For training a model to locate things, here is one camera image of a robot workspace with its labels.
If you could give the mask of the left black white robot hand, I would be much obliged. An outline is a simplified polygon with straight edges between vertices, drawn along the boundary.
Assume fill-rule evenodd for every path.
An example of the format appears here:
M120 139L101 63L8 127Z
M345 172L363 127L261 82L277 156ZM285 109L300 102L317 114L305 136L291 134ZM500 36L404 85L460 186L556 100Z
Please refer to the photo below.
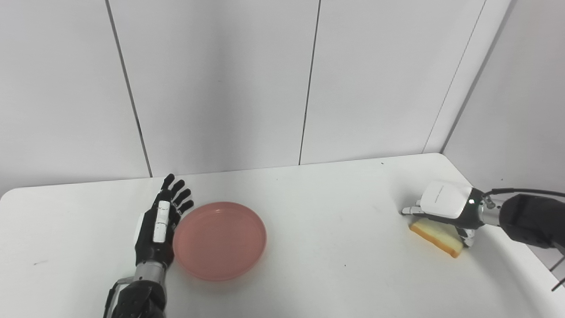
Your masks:
M136 265L158 262L167 269L172 264L176 228L182 215L194 207L191 194L184 180L174 174L165 177L152 206L143 215L135 244Z

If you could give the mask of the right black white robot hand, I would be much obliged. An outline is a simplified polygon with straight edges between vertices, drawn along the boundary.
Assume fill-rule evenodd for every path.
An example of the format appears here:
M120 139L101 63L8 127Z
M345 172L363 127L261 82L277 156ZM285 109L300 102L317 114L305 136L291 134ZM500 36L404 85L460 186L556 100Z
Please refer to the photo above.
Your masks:
M482 216L484 193L472 186L433 181L412 207L402 208L400 215L414 215L452 225L464 247L472 247L475 232L486 222Z

